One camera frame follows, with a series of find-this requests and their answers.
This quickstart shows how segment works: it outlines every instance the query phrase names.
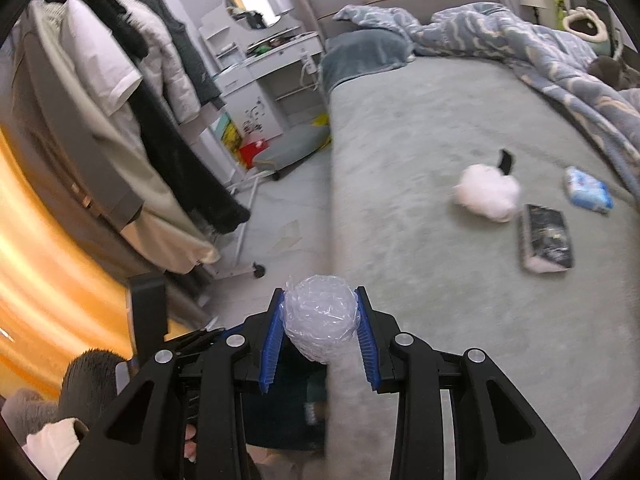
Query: person's hand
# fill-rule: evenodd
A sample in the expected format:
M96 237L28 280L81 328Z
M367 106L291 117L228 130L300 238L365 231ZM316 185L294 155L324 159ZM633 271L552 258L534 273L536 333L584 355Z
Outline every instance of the person's hand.
M194 436L196 436L195 427L187 424L187 429L184 431L184 457L188 458L190 462L196 461L198 445L192 440Z

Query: white plush toy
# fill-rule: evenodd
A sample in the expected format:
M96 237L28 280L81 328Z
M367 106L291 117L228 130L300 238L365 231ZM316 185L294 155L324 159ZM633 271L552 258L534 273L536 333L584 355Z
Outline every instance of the white plush toy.
M462 172L454 188L456 201L477 215L494 222L508 222L518 209L520 185L509 175L512 157L502 150L498 168L474 164Z

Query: blue and white package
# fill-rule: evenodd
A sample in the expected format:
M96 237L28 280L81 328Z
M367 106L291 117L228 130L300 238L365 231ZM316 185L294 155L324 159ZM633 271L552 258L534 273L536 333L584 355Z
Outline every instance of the blue and white package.
M575 166L566 169L564 183L569 200L574 205L600 213L607 213L613 209L613 200L607 185Z

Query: patterned blanket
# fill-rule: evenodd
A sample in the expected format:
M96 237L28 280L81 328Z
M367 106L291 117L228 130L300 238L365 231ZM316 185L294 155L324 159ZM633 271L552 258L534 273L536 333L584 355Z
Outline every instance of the patterned blanket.
M640 203L640 89L617 92L587 74L596 55L580 38L532 25L489 2L436 12L429 25L397 7L349 5L334 20L395 31L413 42L419 56L473 56L507 64L527 85L569 110Z

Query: clear plastic wrap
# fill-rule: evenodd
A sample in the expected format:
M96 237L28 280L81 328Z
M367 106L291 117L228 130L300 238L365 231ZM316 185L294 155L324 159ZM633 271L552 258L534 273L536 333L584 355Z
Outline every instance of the clear plastic wrap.
M303 356L327 364L358 327L358 300L342 278L311 276L296 286L287 283L282 320Z

